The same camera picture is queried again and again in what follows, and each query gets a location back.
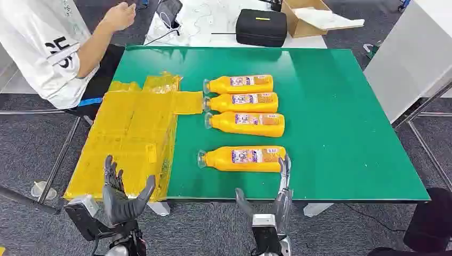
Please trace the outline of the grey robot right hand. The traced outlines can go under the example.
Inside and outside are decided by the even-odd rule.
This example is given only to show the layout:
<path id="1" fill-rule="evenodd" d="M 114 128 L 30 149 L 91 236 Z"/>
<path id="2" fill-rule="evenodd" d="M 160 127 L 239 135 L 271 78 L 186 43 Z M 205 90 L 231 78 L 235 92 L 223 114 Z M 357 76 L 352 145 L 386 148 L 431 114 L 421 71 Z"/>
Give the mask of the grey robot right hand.
<path id="1" fill-rule="evenodd" d="M 289 188 L 292 161 L 288 153 L 284 158 L 279 157 L 280 164 L 280 185 L 277 196 L 273 201 L 273 210 L 276 221 L 276 231 L 280 236 L 287 234 L 289 211 L 292 204 L 293 190 Z M 235 200 L 239 208 L 249 217 L 255 214 L 251 203 L 245 199 L 242 189 L 235 189 Z"/>

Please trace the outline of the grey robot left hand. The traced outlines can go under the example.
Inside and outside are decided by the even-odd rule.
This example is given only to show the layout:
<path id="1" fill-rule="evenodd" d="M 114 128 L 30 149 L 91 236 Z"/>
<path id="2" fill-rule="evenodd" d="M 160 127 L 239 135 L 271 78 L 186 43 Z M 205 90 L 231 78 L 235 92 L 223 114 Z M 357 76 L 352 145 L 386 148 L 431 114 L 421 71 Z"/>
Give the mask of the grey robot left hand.
<path id="1" fill-rule="evenodd" d="M 102 197 L 104 212 L 112 225 L 135 220 L 141 215 L 156 186 L 155 176 L 150 175 L 139 195 L 136 198 L 129 199 L 125 194 L 123 170 L 117 172 L 116 167 L 117 163 L 113 161 L 113 156 L 108 155 L 103 168 Z"/>

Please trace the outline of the person's hand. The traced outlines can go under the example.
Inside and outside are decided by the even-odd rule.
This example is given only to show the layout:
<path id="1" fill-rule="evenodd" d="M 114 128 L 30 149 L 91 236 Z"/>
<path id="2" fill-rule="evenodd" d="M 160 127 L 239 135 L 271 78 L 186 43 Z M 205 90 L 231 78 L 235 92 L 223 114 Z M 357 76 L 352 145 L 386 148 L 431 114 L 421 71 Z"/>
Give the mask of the person's hand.
<path id="1" fill-rule="evenodd" d="M 106 12 L 101 23 L 105 25 L 109 31 L 117 32 L 131 26 L 134 23 L 135 16 L 136 4 L 121 2 Z"/>

